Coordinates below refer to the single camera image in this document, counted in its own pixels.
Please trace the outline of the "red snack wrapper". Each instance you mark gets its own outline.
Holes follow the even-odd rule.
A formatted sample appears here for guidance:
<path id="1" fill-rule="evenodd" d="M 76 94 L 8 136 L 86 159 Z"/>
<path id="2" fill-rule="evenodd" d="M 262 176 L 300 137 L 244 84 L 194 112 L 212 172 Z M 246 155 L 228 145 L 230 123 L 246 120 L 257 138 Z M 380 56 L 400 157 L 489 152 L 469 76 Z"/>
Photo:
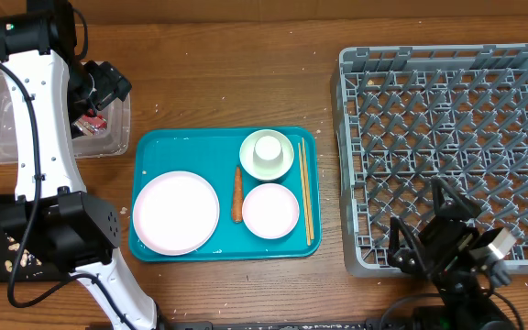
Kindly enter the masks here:
<path id="1" fill-rule="evenodd" d="M 74 126 L 78 130 L 79 137 L 99 135 L 106 131 L 108 124 L 102 115 L 95 117 L 83 115 L 74 123 Z"/>

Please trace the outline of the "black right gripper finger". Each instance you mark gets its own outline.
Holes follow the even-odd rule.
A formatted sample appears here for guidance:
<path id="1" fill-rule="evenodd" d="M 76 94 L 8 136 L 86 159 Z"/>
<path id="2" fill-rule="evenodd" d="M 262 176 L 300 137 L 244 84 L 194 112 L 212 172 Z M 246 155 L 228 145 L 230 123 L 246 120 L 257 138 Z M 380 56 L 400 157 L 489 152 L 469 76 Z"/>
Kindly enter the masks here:
<path id="1" fill-rule="evenodd" d="M 455 190 L 442 178 L 431 179 L 434 214 L 451 220 L 470 220 L 482 213 L 480 206 Z"/>
<path id="2" fill-rule="evenodd" d="M 390 238 L 387 250 L 390 266 L 410 275 L 426 275 L 428 258 L 423 244 L 399 217 L 390 219 Z"/>

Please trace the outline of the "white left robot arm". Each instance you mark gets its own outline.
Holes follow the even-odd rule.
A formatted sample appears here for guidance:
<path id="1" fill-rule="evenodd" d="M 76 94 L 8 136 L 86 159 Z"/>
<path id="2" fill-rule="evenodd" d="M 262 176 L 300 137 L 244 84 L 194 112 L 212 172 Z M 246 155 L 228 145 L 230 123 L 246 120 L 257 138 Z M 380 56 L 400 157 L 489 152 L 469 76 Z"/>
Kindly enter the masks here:
<path id="1" fill-rule="evenodd" d="M 72 147 L 72 125 L 125 100 L 130 81 L 110 63 L 86 59 L 67 1 L 30 1 L 0 17 L 0 70 L 16 126 L 15 199 L 0 225 L 21 252 L 78 281 L 115 329 L 164 329 L 160 308 L 138 285 L 120 251 L 120 223 L 109 202 L 89 194 Z"/>

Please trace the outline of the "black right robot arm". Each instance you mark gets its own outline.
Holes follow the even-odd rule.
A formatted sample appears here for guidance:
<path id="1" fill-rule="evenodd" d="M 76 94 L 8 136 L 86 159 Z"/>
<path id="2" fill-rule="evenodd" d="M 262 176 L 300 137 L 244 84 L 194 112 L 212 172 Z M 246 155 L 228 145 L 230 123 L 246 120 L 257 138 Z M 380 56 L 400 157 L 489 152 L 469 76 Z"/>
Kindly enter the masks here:
<path id="1" fill-rule="evenodd" d="M 390 219 L 387 261 L 402 272 L 430 281 L 436 293 L 399 299 L 384 312 L 379 329 L 391 326 L 390 314 L 398 307 L 423 298 L 440 298 L 439 306 L 413 310 L 406 329 L 523 329 L 522 318 L 511 302 L 512 322 L 491 299 L 512 279 L 504 258 L 516 244 L 507 228 L 479 232 L 468 225 L 482 213 L 478 204 L 439 177 L 431 179 L 434 218 L 417 235 L 400 217 Z"/>

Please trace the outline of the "white upside-down cup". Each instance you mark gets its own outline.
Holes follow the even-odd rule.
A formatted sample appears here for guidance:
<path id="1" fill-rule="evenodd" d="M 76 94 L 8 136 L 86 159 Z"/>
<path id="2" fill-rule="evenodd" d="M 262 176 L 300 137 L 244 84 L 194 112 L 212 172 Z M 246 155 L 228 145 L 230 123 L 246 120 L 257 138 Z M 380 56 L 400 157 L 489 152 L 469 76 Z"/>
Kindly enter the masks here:
<path id="1" fill-rule="evenodd" d="M 274 136 L 260 137 L 254 147 L 255 155 L 264 162 L 276 161 L 282 153 L 282 146 Z"/>

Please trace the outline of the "large pink plate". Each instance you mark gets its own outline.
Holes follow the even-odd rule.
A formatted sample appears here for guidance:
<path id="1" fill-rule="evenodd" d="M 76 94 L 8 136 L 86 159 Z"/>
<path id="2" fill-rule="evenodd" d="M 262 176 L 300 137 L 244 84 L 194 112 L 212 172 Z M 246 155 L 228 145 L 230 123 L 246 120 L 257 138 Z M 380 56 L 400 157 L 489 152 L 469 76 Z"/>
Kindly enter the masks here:
<path id="1" fill-rule="evenodd" d="M 215 232 L 220 203 L 213 186 L 188 171 L 171 171 L 142 188 L 133 206 L 133 227 L 151 251 L 181 256 L 200 248 Z"/>

